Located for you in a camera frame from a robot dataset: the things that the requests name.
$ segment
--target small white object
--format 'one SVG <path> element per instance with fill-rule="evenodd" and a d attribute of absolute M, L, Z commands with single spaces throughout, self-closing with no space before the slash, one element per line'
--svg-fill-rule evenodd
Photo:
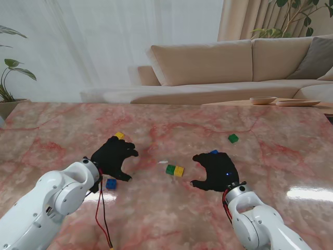
<path fill-rule="evenodd" d="M 256 96 L 251 97 L 250 102 L 254 105 L 267 105 L 275 101 L 277 97 L 274 96 Z"/>

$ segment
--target black glove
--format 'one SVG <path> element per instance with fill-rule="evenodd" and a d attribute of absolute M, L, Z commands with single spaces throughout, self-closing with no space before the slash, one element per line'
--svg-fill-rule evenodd
<path fill-rule="evenodd" d="M 108 174 L 117 180 L 129 181 L 132 177 L 121 171 L 121 166 L 126 158 L 138 156 L 135 145 L 113 136 L 100 147 L 91 157 L 91 161 L 97 163 L 97 168 L 103 174 Z"/>
<path fill-rule="evenodd" d="M 226 153 L 200 154 L 193 156 L 193 160 L 200 163 L 207 173 L 205 181 L 191 181 L 191 184 L 202 190 L 215 190 L 224 192 L 228 185 L 239 182 L 235 165 Z"/>

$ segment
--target cable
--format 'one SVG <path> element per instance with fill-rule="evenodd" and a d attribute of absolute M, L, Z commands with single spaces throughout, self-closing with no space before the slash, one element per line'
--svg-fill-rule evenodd
<path fill-rule="evenodd" d="M 232 218 L 233 218 L 233 217 L 232 217 L 232 215 L 231 215 L 231 213 L 230 213 L 230 211 L 229 211 L 229 208 L 228 208 L 227 202 L 225 201 L 225 196 L 227 195 L 228 192 L 229 192 L 228 189 L 224 191 L 223 196 L 222 196 L 222 203 L 223 203 L 224 211 L 225 211 L 225 213 L 227 214 L 227 217 L 228 217 L 230 223 L 232 224 Z"/>
<path fill-rule="evenodd" d="M 99 192 L 99 199 L 98 199 L 98 203 L 97 203 L 97 209 L 96 209 L 95 220 L 96 220 L 98 226 L 103 230 L 103 233 L 105 234 L 105 237 L 106 237 L 106 240 L 107 240 L 107 242 L 108 242 L 108 245 L 109 245 L 109 247 L 110 247 L 110 249 L 111 249 L 112 247 L 110 246 L 108 236 L 107 236 L 107 234 L 106 234 L 104 228 L 99 224 L 98 219 L 97 219 L 97 214 L 98 214 L 98 209 L 99 209 L 100 197 L 101 197 L 101 195 L 102 195 L 102 192 L 101 192 L 101 191 L 102 191 L 102 189 L 101 189 L 100 192 Z"/>
<path fill-rule="evenodd" d="M 85 197 L 87 197 L 88 195 L 90 195 L 92 193 L 92 191 L 90 191 Z"/>
<path fill-rule="evenodd" d="M 109 233 L 109 229 L 108 229 L 108 224 L 106 223 L 106 218 L 105 218 L 105 202 L 104 202 L 104 196 L 103 196 L 103 180 L 100 181 L 100 192 L 102 194 L 102 201 L 103 201 L 104 223 L 105 223 L 106 231 L 108 232 L 109 243 L 110 243 L 110 246 L 112 248 L 112 242 L 111 242 L 111 239 L 110 239 L 110 233 Z"/>

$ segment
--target yellow lego brick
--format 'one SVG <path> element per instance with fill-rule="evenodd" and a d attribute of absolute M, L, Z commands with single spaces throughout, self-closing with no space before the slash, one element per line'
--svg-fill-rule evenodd
<path fill-rule="evenodd" d="M 175 171 L 173 173 L 174 176 L 182 177 L 184 172 L 184 168 L 176 166 Z"/>
<path fill-rule="evenodd" d="M 124 138 L 124 134 L 120 132 L 117 132 L 115 136 L 118 137 L 119 140 Z"/>

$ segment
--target wooden side table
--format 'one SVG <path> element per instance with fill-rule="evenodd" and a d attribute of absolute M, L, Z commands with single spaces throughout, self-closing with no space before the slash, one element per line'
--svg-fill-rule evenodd
<path fill-rule="evenodd" d="M 250 100 L 241 100 L 241 101 L 230 101 L 230 102 L 222 102 L 222 103 L 208 103 L 205 105 L 224 105 L 224 106 L 276 106 L 275 103 L 277 101 L 290 100 L 290 98 L 277 98 L 275 101 L 268 105 L 253 105 L 250 103 Z M 313 108 L 318 108 L 326 117 L 333 117 L 333 103 L 324 103 L 321 102 Z"/>

